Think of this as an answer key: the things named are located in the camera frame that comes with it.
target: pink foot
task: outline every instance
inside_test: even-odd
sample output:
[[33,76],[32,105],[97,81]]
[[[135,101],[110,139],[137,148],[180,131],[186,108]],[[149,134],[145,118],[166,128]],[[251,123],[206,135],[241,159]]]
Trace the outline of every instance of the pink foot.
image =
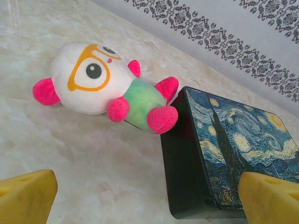
[[119,123],[126,119],[129,113],[129,103],[124,97],[112,100],[108,105],[107,114],[112,122]]
[[155,134],[163,134],[174,127],[178,120],[178,112],[173,106],[162,106],[152,109],[147,122]]

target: black box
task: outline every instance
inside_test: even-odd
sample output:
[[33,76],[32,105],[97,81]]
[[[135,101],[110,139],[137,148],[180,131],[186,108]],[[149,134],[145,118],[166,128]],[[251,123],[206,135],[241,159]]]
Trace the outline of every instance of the black box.
[[299,149],[277,115],[190,87],[171,105],[178,122],[161,144],[175,218],[245,217],[245,171],[299,183]]

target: pink ear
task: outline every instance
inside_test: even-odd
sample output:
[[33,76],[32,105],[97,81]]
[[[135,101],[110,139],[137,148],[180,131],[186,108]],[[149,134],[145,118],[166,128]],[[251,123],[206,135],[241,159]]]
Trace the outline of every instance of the pink ear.
[[37,82],[32,88],[33,97],[44,106],[52,106],[60,102],[51,78]]
[[141,69],[140,69],[140,64],[137,60],[130,61],[128,64],[129,69],[131,72],[136,76],[137,78],[140,77]]

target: cheese wedge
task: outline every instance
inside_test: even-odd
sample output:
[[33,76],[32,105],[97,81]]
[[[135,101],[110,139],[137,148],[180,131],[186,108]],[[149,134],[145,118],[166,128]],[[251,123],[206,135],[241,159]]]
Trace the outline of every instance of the cheese wedge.
[[57,188],[52,170],[0,181],[0,224],[46,224]]
[[249,224],[299,224],[299,184],[245,172],[238,193]]

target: white countertop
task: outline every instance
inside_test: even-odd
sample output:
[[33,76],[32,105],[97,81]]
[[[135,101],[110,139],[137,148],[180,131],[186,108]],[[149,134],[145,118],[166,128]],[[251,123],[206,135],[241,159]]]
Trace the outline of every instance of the white countertop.
[[53,169],[49,224],[244,224],[176,220],[168,208],[160,138],[106,115],[44,107],[31,93],[67,42],[109,46],[138,59],[141,78],[167,76],[277,114],[299,143],[299,119],[89,0],[0,0],[0,179]]

